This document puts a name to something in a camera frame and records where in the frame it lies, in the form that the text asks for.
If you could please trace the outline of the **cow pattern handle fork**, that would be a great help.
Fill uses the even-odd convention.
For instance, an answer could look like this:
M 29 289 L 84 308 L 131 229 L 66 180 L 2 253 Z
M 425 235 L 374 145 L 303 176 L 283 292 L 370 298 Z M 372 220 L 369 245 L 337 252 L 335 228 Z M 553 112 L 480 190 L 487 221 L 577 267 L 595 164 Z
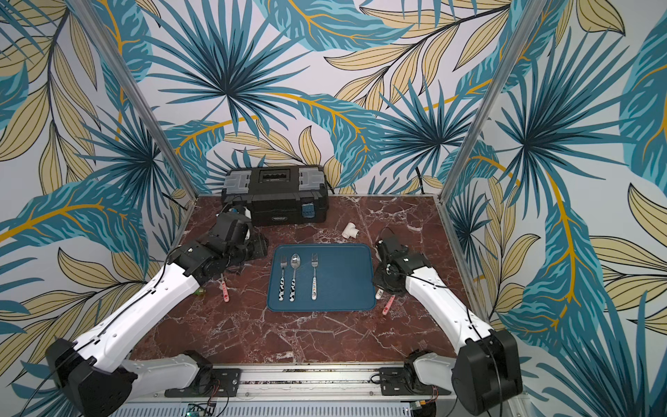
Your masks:
M 280 302 L 284 301 L 284 296 L 285 296 L 285 274 L 286 274 L 287 265 L 288 265 L 287 257 L 285 257 L 285 256 L 281 257 L 281 260 L 280 260 L 281 279 L 279 281 L 279 295 L 278 295 L 278 300 Z

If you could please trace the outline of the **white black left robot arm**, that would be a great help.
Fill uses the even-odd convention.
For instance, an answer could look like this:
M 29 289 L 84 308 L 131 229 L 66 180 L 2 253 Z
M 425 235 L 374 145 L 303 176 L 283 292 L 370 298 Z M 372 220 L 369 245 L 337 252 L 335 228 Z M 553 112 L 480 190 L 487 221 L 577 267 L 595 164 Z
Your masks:
M 168 390 L 216 391 L 212 363 L 194 351 L 150 361 L 128 355 L 204 284 L 266 255 L 267 238 L 253 227 L 250 210 L 225 208 L 207 233 L 171 251 L 156 276 L 109 317 L 73 342 L 57 339 L 48 347 L 57 388 L 83 416 L 109 416 L 130 399 Z

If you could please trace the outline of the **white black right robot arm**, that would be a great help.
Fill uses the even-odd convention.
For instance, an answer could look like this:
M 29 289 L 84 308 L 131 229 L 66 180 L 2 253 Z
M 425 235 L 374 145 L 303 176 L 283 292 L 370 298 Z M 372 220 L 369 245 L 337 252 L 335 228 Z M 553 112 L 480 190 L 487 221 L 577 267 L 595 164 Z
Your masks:
M 382 368 L 385 396 L 455 394 L 474 416 L 501 406 L 524 391 L 519 347 L 506 330 L 495 330 L 446 286 L 427 257 L 397 236 L 376 243 L 380 263 L 373 284 L 390 295 L 411 295 L 444 331 L 456 354 L 451 361 L 418 350 L 400 368 Z

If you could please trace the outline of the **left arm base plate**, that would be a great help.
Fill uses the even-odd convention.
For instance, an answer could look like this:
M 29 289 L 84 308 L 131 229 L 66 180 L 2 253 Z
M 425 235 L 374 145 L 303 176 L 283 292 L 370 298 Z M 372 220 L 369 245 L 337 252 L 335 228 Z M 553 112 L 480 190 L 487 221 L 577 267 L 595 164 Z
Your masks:
M 241 380 L 240 368 L 200 370 L 184 389 L 168 389 L 166 398 L 236 397 Z

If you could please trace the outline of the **cow pattern handle spoon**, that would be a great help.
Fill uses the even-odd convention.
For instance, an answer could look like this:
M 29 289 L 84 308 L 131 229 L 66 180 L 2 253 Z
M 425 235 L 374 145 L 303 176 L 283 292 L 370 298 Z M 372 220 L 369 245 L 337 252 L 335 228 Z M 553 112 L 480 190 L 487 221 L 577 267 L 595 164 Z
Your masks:
M 292 280 L 290 283 L 290 293 L 289 293 L 289 301 L 294 302 L 296 298 L 296 283 L 297 283 L 297 272 L 302 264 L 302 259 L 298 254 L 293 254 L 290 258 L 290 266 L 293 271 L 293 276 Z

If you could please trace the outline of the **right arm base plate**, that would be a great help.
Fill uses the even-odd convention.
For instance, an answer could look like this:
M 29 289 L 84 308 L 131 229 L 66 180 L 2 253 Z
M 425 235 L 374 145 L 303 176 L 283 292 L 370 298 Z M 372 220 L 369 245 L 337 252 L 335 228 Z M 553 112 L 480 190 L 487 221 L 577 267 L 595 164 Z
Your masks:
M 406 367 L 378 369 L 380 392 L 383 396 L 435 396 L 450 395 L 452 392 L 442 387 L 420 382 L 416 373 Z

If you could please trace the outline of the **white cartoon handle fork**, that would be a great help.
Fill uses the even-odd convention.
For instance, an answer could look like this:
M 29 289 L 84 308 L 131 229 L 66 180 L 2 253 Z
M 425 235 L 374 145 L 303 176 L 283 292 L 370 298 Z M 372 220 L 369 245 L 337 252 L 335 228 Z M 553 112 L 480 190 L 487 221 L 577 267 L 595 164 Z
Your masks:
M 319 257 L 316 253 L 312 254 L 311 266 L 313 270 L 311 299 L 316 301 L 318 297 L 317 269 L 319 266 Z

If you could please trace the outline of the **pink strawberry handle spoon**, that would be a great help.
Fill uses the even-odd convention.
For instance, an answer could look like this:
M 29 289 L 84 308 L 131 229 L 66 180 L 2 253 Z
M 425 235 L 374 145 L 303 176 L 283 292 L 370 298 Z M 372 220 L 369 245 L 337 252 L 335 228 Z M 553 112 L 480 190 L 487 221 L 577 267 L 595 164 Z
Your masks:
M 229 291 L 223 277 L 219 280 L 219 288 L 222 291 L 222 297 L 224 302 L 229 302 Z

